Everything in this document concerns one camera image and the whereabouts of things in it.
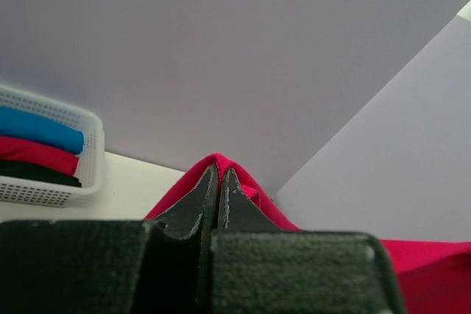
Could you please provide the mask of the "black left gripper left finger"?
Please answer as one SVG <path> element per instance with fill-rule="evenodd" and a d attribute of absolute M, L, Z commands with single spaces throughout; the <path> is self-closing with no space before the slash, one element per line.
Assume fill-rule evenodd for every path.
<path fill-rule="evenodd" d="M 1 224 L 3 313 L 201 313 L 218 169 L 148 221 Z"/>

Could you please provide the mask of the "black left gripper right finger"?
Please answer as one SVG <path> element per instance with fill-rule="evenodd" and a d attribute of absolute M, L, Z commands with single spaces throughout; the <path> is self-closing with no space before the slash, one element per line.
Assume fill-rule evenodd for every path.
<path fill-rule="evenodd" d="M 213 313 L 404 313 L 392 262 L 358 232 L 286 231 L 243 191 L 222 180 L 211 235 Z"/>

